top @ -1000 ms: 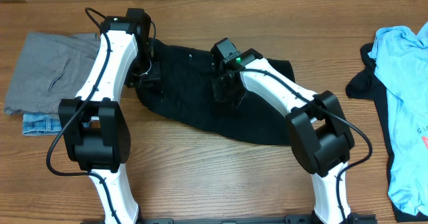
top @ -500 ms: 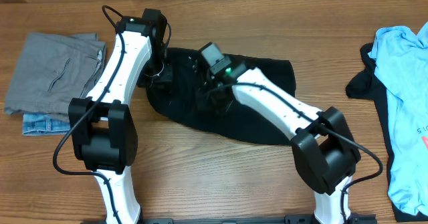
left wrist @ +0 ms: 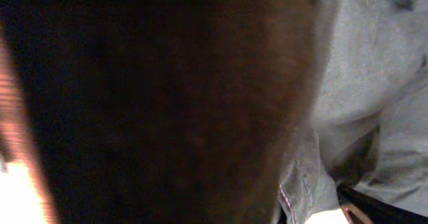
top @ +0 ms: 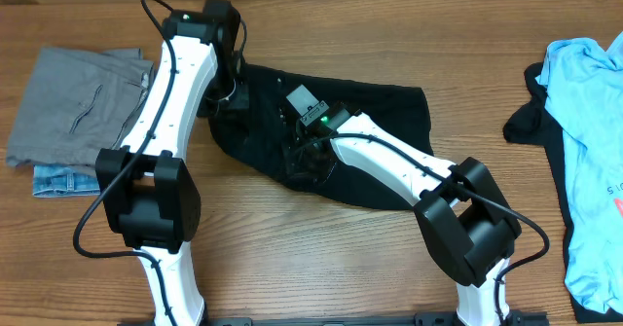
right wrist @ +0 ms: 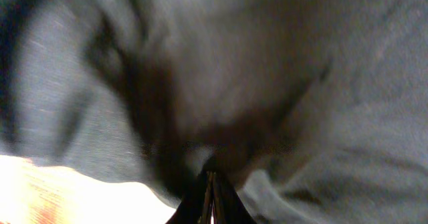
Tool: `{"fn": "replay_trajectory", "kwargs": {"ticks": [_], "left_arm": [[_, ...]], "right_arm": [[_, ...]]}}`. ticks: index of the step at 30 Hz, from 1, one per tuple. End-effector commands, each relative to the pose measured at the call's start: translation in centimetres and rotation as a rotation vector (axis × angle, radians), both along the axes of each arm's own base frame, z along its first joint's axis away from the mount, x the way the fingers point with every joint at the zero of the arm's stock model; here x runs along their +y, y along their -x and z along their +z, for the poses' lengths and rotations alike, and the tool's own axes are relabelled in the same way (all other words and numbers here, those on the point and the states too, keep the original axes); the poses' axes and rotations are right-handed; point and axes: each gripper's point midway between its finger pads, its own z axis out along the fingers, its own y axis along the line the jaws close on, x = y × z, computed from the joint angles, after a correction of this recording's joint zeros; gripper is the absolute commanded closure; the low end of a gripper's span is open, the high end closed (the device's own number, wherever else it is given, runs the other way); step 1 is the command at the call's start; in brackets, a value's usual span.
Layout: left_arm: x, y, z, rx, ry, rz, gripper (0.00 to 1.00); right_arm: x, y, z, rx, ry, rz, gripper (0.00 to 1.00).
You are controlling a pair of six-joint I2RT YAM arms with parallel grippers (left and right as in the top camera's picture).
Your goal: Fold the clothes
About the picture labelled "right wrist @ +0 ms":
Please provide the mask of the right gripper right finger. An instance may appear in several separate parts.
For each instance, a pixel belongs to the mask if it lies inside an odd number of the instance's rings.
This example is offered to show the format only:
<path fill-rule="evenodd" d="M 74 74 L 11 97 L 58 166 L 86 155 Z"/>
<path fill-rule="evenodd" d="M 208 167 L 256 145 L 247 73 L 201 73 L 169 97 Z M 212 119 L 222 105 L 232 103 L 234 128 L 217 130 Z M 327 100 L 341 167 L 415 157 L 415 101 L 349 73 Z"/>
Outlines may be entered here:
<path fill-rule="evenodd" d="M 256 224 L 234 186 L 221 173 L 213 173 L 213 214 L 215 224 Z"/>

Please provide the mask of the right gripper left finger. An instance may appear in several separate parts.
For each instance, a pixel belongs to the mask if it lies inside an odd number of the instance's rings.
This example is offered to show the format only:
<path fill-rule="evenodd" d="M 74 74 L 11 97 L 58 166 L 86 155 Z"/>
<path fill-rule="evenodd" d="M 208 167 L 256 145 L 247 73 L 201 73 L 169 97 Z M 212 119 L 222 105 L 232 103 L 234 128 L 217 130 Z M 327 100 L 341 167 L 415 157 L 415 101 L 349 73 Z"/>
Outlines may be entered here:
<path fill-rule="evenodd" d="M 166 224 L 211 223 L 211 173 L 202 172 Z"/>

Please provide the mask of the black shorts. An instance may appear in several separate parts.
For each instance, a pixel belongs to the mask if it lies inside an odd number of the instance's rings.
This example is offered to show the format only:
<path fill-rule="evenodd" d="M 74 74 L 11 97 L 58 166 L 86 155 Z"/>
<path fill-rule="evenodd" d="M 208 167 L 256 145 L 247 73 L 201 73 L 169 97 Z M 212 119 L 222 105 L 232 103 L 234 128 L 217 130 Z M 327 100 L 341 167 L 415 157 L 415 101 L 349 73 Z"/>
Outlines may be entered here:
<path fill-rule="evenodd" d="M 427 0 L 1 0 L 1 153 L 258 223 L 427 222 Z"/>

